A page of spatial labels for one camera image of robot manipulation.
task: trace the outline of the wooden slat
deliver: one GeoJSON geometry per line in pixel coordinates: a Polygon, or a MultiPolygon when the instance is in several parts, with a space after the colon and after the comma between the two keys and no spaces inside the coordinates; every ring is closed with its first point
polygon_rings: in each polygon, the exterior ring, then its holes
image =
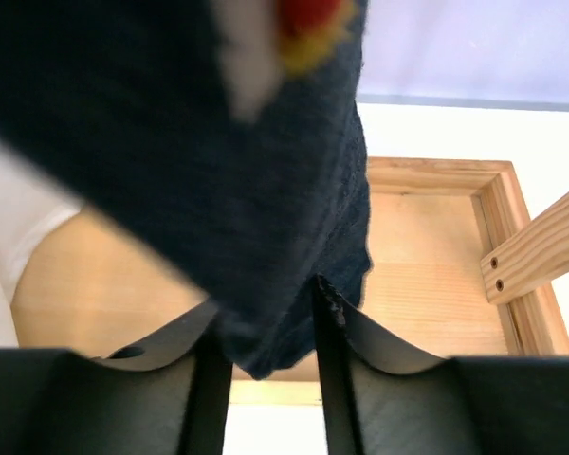
{"type": "Polygon", "coordinates": [[[375,192],[472,195],[509,167],[507,161],[371,157],[368,175],[375,192]]]}
{"type": "Polygon", "coordinates": [[[321,384],[318,381],[248,381],[231,383],[232,405],[321,406],[321,384]]]}
{"type": "Polygon", "coordinates": [[[569,192],[481,261],[486,296],[503,304],[569,272],[569,192]]]}
{"type": "MultiPolygon", "coordinates": [[[[527,226],[531,218],[519,181],[510,168],[480,194],[487,229],[494,247],[527,226]]],[[[550,283],[514,299],[508,306],[522,354],[569,355],[569,336],[550,283]]]]}
{"type": "MultiPolygon", "coordinates": [[[[489,234],[489,224],[486,220],[486,214],[481,197],[472,196],[472,203],[476,212],[476,222],[483,242],[483,256],[485,256],[489,251],[493,250],[493,244],[489,234]]],[[[516,324],[512,313],[510,312],[509,305],[498,305],[497,310],[500,316],[500,322],[502,323],[502,330],[504,332],[505,345],[507,347],[508,354],[521,355],[523,353],[523,347],[519,340],[519,334],[516,330],[516,324]]]]}

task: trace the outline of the light purple background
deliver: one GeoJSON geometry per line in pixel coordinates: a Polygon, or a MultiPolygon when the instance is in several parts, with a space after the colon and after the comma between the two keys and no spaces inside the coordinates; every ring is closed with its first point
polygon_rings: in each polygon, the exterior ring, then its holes
{"type": "Polygon", "coordinates": [[[371,0],[363,99],[569,104],[569,0],[371,0]]]}

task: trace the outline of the dark blue fabric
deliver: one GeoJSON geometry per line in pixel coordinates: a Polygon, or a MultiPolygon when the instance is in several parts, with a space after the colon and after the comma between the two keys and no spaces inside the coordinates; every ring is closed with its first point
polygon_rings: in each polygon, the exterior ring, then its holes
{"type": "Polygon", "coordinates": [[[206,0],[0,2],[0,136],[206,289],[256,378],[312,349],[314,274],[360,302],[365,3],[334,58],[245,126],[206,0]]]}

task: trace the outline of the red yellow patch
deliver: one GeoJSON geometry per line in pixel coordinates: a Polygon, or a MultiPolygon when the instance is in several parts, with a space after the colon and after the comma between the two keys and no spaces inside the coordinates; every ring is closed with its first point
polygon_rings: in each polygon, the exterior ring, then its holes
{"type": "Polygon", "coordinates": [[[348,37],[356,13],[354,0],[277,0],[279,53],[290,76],[300,76],[326,61],[348,37]]]}

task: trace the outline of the wooden box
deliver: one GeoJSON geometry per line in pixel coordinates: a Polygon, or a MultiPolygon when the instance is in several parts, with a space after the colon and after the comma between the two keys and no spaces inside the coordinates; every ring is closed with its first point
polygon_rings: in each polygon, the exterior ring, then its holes
{"type": "MultiPolygon", "coordinates": [[[[364,312],[437,355],[569,354],[550,284],[508,304],[487,300],[481,260],[530,222],[511,163],[371,158],[368,174],[375,267],[364,312]]],[[[107,355],[204,298],[85,209],[35,250],[12,311],[21,346],[107,355]]],[[[235,379],[235,403],[320,403],[313,355],[262,383],[235,379]]]]}

